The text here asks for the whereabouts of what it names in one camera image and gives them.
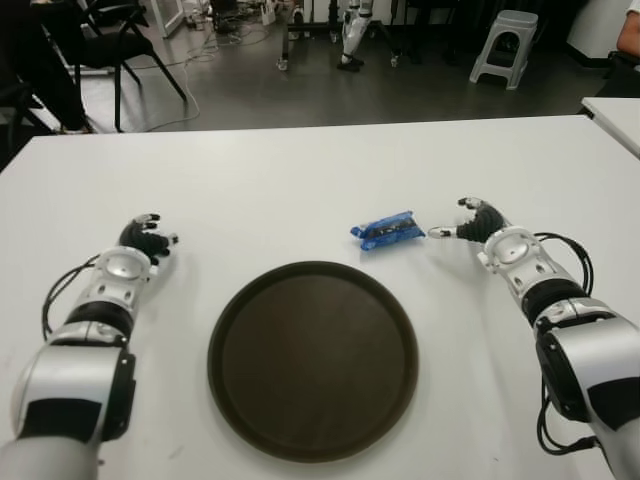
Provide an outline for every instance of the floor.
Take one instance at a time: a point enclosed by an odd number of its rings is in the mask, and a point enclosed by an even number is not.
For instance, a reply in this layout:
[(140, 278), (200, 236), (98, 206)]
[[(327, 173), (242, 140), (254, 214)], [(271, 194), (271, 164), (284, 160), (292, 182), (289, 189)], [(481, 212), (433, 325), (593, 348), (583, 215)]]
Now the floor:
[[(572, 114), (582, 97), (603, 85), (603, 70), (583, 68), (564, 53), (533, 52), (529, 68), (516, 91), (506, 91), (502, 79), (483, 77), (469, 83), (474, 61), (460, 57), (460, 65), (445, 65), (442, 40), (428, 40), (423, 64), (403, 57), (390, 65), (390, 52), (380, 38), (365, 38), (359, 56), (366, 61), (360, 73), (335, 69), (339, 44), (328, 37), (292, 42), (289, 71), (276, 68), (282, 45), (280, 25), (243, 27), (241, 46), (206, 50), (189, 62), (170, 67), (181, 85), (188, 85), (197, 101), (183, 104), (148, 57), (131, 62), (142, 88), (123, 73), (122, 128), (141, 132), (174, 121), (157, 130), (212, 130), (306, 127), (392, 122), (459, 120), (513, 116)], [(208, 32), (180, 27), (169, 40), (155, 28), (146, 31), (167, 64), (202, 53)], [(215, 44), (215, 36), (209, 45)], [(220, 43), (228, 39), (220, 38)], [(100, 132), (114, 131), (113, 84), (110, 76), (83, 78), (84, 102)]]

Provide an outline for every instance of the white table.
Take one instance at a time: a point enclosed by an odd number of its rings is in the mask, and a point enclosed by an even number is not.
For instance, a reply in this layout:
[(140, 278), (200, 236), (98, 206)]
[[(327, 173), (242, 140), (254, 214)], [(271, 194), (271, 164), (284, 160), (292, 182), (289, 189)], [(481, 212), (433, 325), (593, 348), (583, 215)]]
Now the white table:
[(593, 121), (640, 157), (640, 98), (583, 98)]
[[(40, 305), (63, 272), (149, 211), (180, 234), (175, 270), (141, 309), (138, 388), (101, 480), (606, 480), (597, 452), (556, 458), (535, 439), (533, 336), (474, 247), (420, 240), (363, 253), (358, 223), (413, 209), (423, 228), (491, 200), (513, 222), (580, 239), (595, 293), (640, 319), (640, 162), (586, 117), (74, 136), (33, 140), (0, 175), (0, 441), (11, 386), (41, 345)], [(561, 246), (556, 258), (579, 274)], [(420, 377), (408, 411), (350, 459), (303, 465), (245, 444), (216, 409), (206, 352), (216, 319), (259, 274), (331, 260), (372, 275), (411, 318)], [(58, 324), (83, 281), (52, 311)], [(561, 440), (586, 430), (551, 428)]]

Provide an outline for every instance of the round tray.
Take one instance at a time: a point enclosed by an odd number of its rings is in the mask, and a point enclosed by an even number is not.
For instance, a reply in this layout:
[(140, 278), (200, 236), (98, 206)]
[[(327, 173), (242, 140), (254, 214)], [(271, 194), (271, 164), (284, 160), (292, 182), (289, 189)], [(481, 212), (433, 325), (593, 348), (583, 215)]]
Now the round tray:
[(231, 427), (296, 462), (353, 455), (402, 416), (418, 376), (409, 318), (364, 273), (327, 262), (268, 272), (220, 316), (209, 385)]

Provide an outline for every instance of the robotic arm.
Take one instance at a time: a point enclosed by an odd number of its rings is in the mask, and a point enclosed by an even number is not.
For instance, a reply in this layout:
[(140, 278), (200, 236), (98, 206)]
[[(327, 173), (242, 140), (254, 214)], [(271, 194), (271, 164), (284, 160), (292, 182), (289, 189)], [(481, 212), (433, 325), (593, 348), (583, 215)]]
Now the robotic arm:
[(531, 232), (477, 198), (458, 203), (476, 212), (474, 220), (433, 228), (429, 236), (483, 244), (480, 261), (505, 280), (533, 328), (551, 403), (596, 435), (573, 451), (598, 446), (617, 480), (640, 480), (638, 327), (591, 298)]
[(89, 285), (22, 373), (12, 399), (16, 439), (0, 449), (3, 480), (90, 480), (102, 442), (129, 424), (135, 357), (128, 352), (152, 266), (175, 235), (149, 232), (158, 215), (134, 219), (95, 262)]

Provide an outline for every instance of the white plastic stool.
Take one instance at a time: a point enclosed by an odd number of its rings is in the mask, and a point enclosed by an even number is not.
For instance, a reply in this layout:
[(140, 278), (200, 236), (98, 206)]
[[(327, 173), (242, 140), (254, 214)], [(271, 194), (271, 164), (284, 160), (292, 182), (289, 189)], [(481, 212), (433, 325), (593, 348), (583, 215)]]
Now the white plastic stool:
[[(507, 78), (507, 90), (518, 88), (522, 74), (527, 68), (527, 57), (531, 50), (533, 35), (538, 26), (538, 16), (535, 13), (519, 12), (517, 10), (503, 10), (498, 14), (495, 22), (491, 26), (489, 37), (484, 44), (482, 53), (476, 59), (476, 63), (471, 71), (469, 81), (478, 83), (478, 78), (483, 73), (499, 75)], [(487, 63), (489, 54), (493, 51), (493, 46), (500, 35), (507, 32), (518, 37), (518, 51), (510, 67), (501, 67)]]

